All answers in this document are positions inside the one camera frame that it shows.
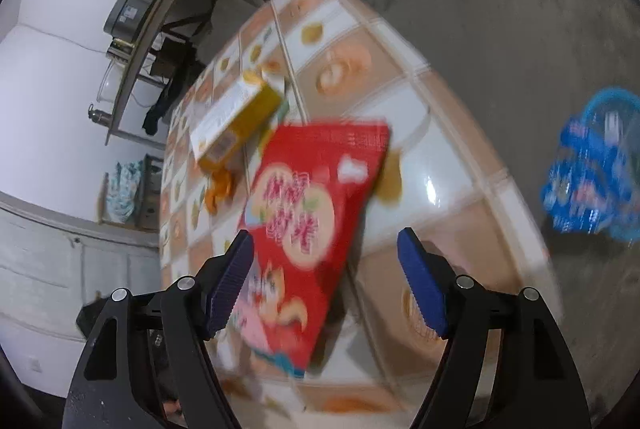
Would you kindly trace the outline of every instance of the cable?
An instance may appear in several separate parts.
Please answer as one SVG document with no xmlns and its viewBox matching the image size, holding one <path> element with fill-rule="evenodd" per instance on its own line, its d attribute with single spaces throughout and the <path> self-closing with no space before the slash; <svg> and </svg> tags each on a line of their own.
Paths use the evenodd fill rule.
<svg viewBox="0 0 640 429">
<path fill-rule="evenodd" d="M 151 75 L 151 73 L 149 73 L 149 70 L 146 67 L 142 67 L 142 70 L 146 73 L 146 75 L 148 75 L 149 77 L 151 77 L 152 79 L 156 78 L 156 77 L 160 77 L 162 79 L 162 84 L 164 86 L 166 86 L 166 78 L 162 75 Z"/>
<path fill-rule="evenodd" d="M 58 34 L 52 34 L 51 32 L 45 32 L 44 30 L 40 30 L 39 28 L 36 28 L 34 26 L 31 26 L 30 24 L 25 24 L 25 23 L 21 23 L 22 26 L 25 26 L 27 28 L 31 28 L 32 30 L 35 30 L 36 32 L 40 32 L 41 34 L 44 35 L 50 35 L 51 37 L 55 37 L 57 39 L 61 39 L 62 41 L 67 41 L 68 43 L 74 44 L 76 46 L 79 46 L 80 48 L 84 48 L 85 50 L 88 50 L 90 52 L 95 52 L 98 54 L 106 54 L 106 52 L 102 51 L 102 50 L 95 50 L 94 48 L 89 48 L 88 46 L 84 46 L 83 44 L 80 44 L 76 41 L 74 41 L 73 39 L 69 39 L 68 37 L 63 37 L 61 35 Z"/>
<path fill-rule="evenodd" d="M 142 63 L 142 69 L 148 72 L 150 67 L 152 67 L 155 62 L 156 62 L 155 59 L 149 59 L 147 55 L 147 57 L 145 58 L 145 61 Z"/>
<path fill-rule="evenodd" d="M 140 104 L 140 101 L 138 99 L 136 99 L 136 95 L 133 91 L 131 91 L 131 97 L 133 98 L 134 101 L 136 101 L 136 104 L 140 106 L 140 108 L 145 108 L 146 110 L 148 110 L 153 104 L 149 104 L 148 106 L 145 106 L 144 104 Z"/>
</svg>

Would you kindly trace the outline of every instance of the concrete floor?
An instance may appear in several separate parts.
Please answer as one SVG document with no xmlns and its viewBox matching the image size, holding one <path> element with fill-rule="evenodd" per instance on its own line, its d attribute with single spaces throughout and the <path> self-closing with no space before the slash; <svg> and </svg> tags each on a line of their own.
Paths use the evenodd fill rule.
<svg viewBox="0 0 640 429">
<path fill-rule="evenodd" d="M 600 88 L 640 94 L 634 0 L 366 0 L 416 46 L 476 117 L 542 226 L 564 301 L 562 332 L 592 409 L 640 367 L 640 248 L 559 235 L 539 192 L 558 134 Z"/>
</svg>

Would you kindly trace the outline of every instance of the food pattern tablecloth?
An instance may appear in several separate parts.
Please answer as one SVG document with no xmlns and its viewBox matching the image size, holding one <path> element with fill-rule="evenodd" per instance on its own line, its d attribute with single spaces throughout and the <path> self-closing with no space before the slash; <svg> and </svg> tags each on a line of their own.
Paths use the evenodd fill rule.
<svg viewBox="0 0 640 429">
<path fill-rule="evenodd" d="M 288 110 L 229 168 L 232 200 L 210 216 L 207 178 L 189 131 L 245 69 L 286 79 Z M 360 0 L 271 0 L 209 64 L 174 111 L 161 194 L 162 282 L 194 275 L 225 252 L 270 133 L 283 122 L 384 118 L 392 129 L 364 228 L 335 294 L 312 365 L 293 380 L 252 355 L 233 328 L 208 349 L 225 392 L 292 416 L 300 412 L 417 411 L 444 342 L 425 326 L 396 256 L 411 226 L 431 249 L 486 287 L 537 286 L 559 299 L 540 233 L 494 149 L 426 59 Z M 495 358 L 497 341 L 488 345 Z"/>
</svg>

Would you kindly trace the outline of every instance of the metal screw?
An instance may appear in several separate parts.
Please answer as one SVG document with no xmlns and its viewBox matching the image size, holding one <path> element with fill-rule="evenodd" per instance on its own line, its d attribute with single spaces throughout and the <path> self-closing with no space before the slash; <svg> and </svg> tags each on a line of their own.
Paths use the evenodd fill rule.
<svg viewBox="0 0 640 429">
<path fill-rule="evenodd" d="M 126 297 L 127 297 L 127 290 L 124 288 L 118 288 L 117 290 L 114 290 L 113 293 L 111 294 L 111 299 L 113 299 L 114 301 L 122 301 Z"/>
<path fill-rule="evenodd" d="M 522 294 L 529 299 L 529 301 L 537 301 L 540 297 L 540 293 L 535 288 L 525 288 Z"/>
<path fill-rule="evenodd" d="M 468 275 L 459 275 L 458 278 L 456 279 L 456 284 L 460 288 L 464 288 L 465 290 L 468 290 L 469 288 L 474 287 L 474 280 L 471 279 Z"/>
<path fill-rule="evenodd" d="M 180 290 L 188 290 L 190 288 L 193 287 L 193 285 L 196 284 L 196 280 L 193 279 L 192 277 L 184 277 L 182 279 L 180 279 L 180 281 L 178 281 L 178 288 Z"/>
</svg>

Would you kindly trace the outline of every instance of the yellow box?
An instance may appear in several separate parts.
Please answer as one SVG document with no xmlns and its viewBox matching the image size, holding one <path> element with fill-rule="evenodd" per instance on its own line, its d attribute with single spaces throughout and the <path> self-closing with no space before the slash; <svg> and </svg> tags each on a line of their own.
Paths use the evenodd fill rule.
<svg viewBox="0 0 640 429">
<path fill-rule="evenodd" d="M 282 96 L 255 72 L 243 72 L 191 131 L 193 154 L 203 171 L 225 167 L 280 105 Z"/>
</svg>

